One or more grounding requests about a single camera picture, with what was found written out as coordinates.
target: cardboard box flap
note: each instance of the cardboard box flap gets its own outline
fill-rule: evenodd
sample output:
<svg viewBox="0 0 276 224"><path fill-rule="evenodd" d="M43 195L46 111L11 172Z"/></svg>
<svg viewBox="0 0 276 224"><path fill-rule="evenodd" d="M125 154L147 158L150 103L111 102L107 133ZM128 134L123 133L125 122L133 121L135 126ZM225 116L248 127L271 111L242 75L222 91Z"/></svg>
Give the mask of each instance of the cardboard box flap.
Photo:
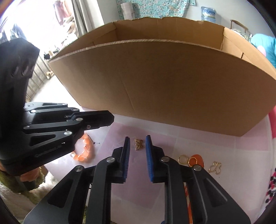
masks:
<svg viewBox="0 0 276 224"><path fill-rule="evenodd" d="M117 41L118 39L114 31L115 29L116 27L113 23L108 23L104 26L101 26L93 30L92 32L81 36L79 39L75 40L74 42L63 48L53 57L53 59L77 50L81 50L86 47Z"/></svg>
<svg viewBox="0 0 276 224"><path fill-rule="evenodd" d="M242 55L242 60L245 60L245 61L253 64L245 54Z"/></svg>
<svg viewBox="0 0 276 224"><path fill-rule="evenodd" d="M221 134L245 134L276 103L276 80L263 70L177 41L97 45L50 67L83 107Z"/></svg>
<svg viewBox="0 0 276 224"><path fill-rule="evenodd" d="M239 49L232 41L230 41L227 37L223 38L222 49L223 52L234 55L238 58L241 58L243 52Z"/></svg>
<svg viewBox="0 0 276 224"><path fill-rule="evenodd" d="M220 49L224 27L180 17L141 18L113 22L118 40L167 39Z"/></svg>
<svg viewBox="0 0 276 224"><path fill-rule="evenodd" d="M244 57L243 59L248 58L249 61L252 62L252 64L276 79L276 69L274 68L274 66L251 43L226 27L224 28L224 36L244 53L246 58Z"/></svg>

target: wall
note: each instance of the wall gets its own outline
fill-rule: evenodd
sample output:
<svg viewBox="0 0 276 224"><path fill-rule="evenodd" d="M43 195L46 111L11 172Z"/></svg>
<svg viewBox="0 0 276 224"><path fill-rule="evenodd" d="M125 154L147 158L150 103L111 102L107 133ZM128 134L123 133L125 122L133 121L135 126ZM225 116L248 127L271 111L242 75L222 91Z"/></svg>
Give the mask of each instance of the wall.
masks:
<svg viewBox="0 0 276 224"><path fill-rule="evenodd" d="M116 0L98 0L104 24L120 20Z"/></svg>
<svg viewBox="0 0 276 224"><path fill-rule="evenodd" d="M230 19L245 25L252 34L263 33L274 36L260 13L247 0L196 0L197 6L190 6L186 18L201 20L201 6L217 11L216 23L230 27Z"/></svg>

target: pink table surface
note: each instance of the pink table surface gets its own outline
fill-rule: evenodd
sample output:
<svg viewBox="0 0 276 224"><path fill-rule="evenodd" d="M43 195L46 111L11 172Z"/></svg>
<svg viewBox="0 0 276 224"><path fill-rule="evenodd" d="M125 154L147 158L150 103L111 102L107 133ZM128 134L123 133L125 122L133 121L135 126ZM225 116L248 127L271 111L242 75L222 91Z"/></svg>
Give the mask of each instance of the pink table surface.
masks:
<svg viewBox="0 0 276 224"><path fill-rule="evenodd" d="M56 77L37 95L35 101L68 103L81 108ZM164 220L164 186L149 181L145 149L135 150L134 139L150 134L154 145L177 159L181 154L200 154L208 170L213 161L222 163L221 174L211 175L233 197L254 222L266 195L273 162L271 127L268 116L242 137L215 134L152 121L115 115L109 127L86 131L96 144L95 158L89 163L74 161L65 155L45 166L62 179L74 166L94 166L131 139L128 178L125 184L113 184L111 218L118 224L154 224ZM82 142L76 143L81 153Z"/></svg>

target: gold hoop earring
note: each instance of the gold hoop earring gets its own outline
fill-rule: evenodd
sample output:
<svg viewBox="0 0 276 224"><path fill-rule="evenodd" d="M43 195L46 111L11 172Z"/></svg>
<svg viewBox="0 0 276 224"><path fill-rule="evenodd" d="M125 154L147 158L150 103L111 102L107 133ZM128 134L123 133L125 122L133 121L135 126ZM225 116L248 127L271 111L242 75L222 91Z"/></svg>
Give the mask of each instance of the gold hoop earring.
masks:
<svg viewBox="0 0 276 224"><path fill-rule="evenodd" d="M189 167L192 167L192 166L190 165L190 160L191 160L191 159L195 159L195 164L197 164L197 158L191 157L191 158L188 159L188 165L189 165Z"/></svg>
<svg viewBox="0 0 276 224"><path fill-rule="evenodd" d="M216 175L219 175L220 172L221 172L221 165L222 165L222 164L221 164L220 162L214 161L214 162L213 162L213 165L210 166L208 173L213 173L213 172L215 172Z"/></svg>
<svg viewBox="0 0 276 224"><path fill-rule="evenodd" d="M186 158L185 163L184 163L184 162L180 162L180 158L181 158L181 157L185 157L185 158ZM181 156L179 156L179 157L178 157L178 163L179 163L180 165L186 165L186 164L188 164L188 156L186 156L186 155L181 155Z"/></svg>

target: pink object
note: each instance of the pink object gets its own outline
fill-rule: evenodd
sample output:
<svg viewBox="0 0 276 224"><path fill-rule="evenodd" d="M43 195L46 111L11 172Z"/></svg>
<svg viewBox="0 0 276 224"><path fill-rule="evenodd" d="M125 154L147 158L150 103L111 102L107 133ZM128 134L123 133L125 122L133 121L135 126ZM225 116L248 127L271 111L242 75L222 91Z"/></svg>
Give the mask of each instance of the pink object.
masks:
<svg viewBox="0 0 276 224"><path fill-rule="evenodd" d="M242 150L269 151L269 141L263 119L243 136L236 137L235 147Z"/></svg>
<svg viewBox="0 0 276 224"><path fill-rule="evenodd" d="M257 49L266 57L266 50L263 46L258 46Z"/></svg>
<svg viewBox="0 0 276 224"><path fill-rule="evenodd" d="M268 115L270 119L272 138L275 138L276 137L276 106Z"/></svg>
<svg viewBox="0 0 276 224"><path fill-rule="evenodd" d="M230 135L217 134L207 131L200 131L185 127L180 127L179 137L208 144L235 147L235 137Z"/></svg>

